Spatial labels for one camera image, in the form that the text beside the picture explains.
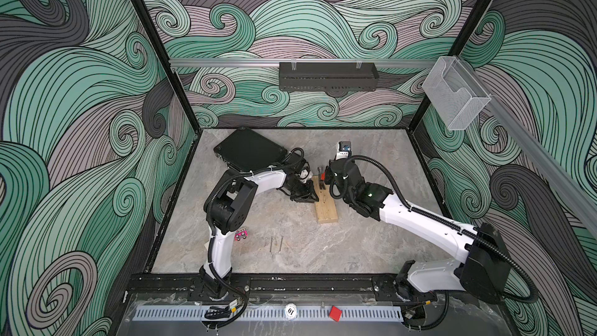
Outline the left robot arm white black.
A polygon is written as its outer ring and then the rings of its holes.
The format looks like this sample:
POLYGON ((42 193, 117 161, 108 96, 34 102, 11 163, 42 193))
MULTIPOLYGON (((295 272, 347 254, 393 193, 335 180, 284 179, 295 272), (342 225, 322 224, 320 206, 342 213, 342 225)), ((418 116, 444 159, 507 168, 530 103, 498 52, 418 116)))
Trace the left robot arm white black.
POLYGON ((255 197, 278 190, 292 202, 314 204, 319 197, 311 176, 309 163, 301 148, 292 149, 266 168, 238 171, 230 166, 222 174, 204 204, 210 240, 200 276, 210 296, 219 299, 230 292, 240 297, 246 295, 244 290, 233 288, 229 277, 236 230, 246 221, 255 197))

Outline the claw hammer orange black handle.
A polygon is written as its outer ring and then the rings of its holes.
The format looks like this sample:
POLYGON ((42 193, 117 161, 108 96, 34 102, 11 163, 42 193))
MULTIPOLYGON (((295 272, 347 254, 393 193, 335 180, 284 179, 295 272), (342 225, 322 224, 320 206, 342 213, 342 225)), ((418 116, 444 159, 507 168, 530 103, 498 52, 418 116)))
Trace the claw hammer orange black handle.
POLYGON ((326 167, 325 166, 318 167, 317 182, 318 182, 318 188, 321 191, 326 191, 327 184, 326 184, 326 167))

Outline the nail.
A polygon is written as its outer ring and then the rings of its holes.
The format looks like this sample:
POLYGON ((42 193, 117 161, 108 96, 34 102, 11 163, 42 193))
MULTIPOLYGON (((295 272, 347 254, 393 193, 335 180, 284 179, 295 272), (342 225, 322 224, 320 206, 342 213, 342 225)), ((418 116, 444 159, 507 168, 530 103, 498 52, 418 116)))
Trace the nail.
POLYGON ((284 241, 284 237, 281 236, 279 244, 278 244, 278 253, 281 253, 281 249, 282 249, 282 246, 283 246, 283 241, 284 241))

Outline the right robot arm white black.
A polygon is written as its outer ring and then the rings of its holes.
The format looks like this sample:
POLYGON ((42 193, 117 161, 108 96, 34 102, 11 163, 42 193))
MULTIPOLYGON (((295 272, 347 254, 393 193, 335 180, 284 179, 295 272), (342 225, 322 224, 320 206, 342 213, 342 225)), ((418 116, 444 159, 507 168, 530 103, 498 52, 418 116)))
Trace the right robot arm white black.
POLYGON ((538 289, 508 253, 489 223, 473 226, 410 203, 390 171, 366 156, 331 160, 323 173, 333 198, 365 218, 401 227, 439 247, 449 258, 413 263, 406 280, 418 292, 467 292, 485 303, 535 303, 538 289))

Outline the wooden block with nails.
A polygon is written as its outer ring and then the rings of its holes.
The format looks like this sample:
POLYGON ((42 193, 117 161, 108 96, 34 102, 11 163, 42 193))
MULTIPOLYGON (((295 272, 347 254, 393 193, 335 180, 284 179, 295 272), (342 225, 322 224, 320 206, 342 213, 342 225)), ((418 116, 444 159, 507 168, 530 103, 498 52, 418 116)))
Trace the wooden block with nails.
POLYGON ((335 200, 331 197, 330 186, 325 184, 321 176, 313 176, 312 181, 319 198, 315 203, 316 217, 319 224, 338 222, 339 217, 335 200))

